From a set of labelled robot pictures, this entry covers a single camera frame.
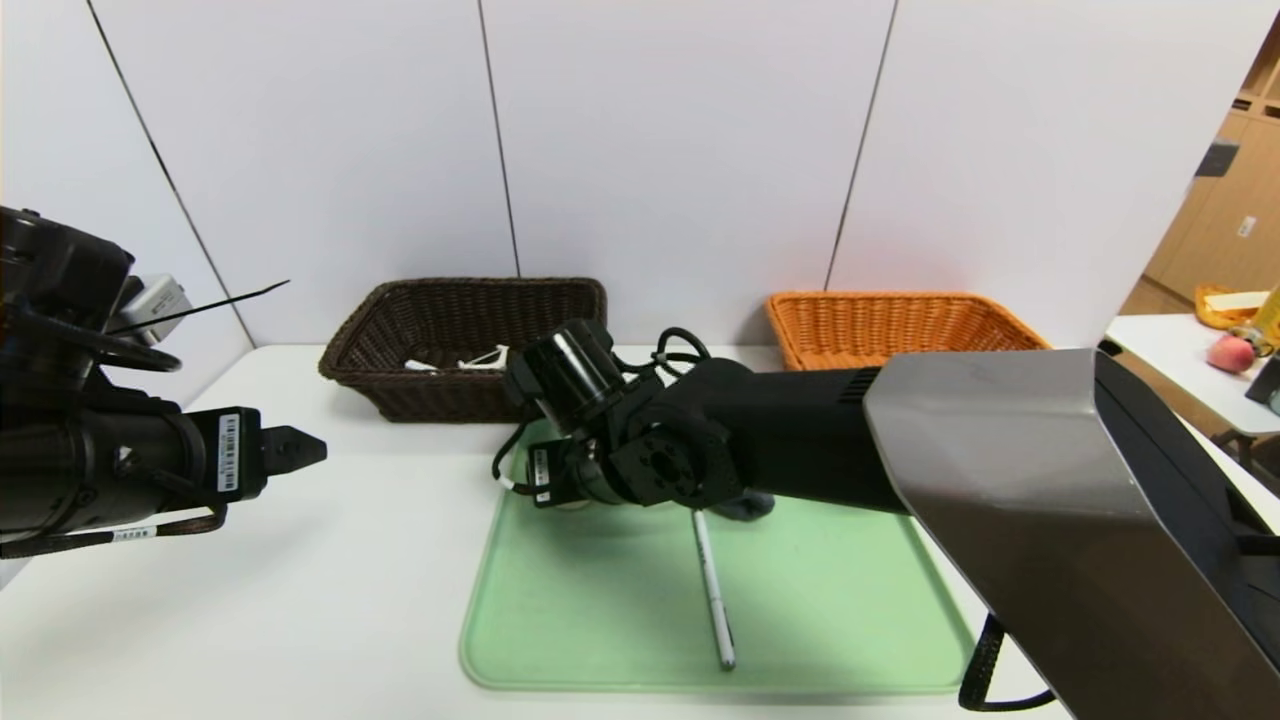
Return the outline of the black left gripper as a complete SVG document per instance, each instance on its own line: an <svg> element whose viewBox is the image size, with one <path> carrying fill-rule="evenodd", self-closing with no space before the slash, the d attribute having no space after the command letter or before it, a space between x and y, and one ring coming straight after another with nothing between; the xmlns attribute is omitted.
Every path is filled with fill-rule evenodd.
<svg viewBox="0 0 1280 720"><path fill-rule="evenodd" d="M155 398L110 404L109 438L123 454L109 489L113 525L255 498L266 477L328 457L323 439L294 427L261 429L256 410L183 413Z"/></svg>

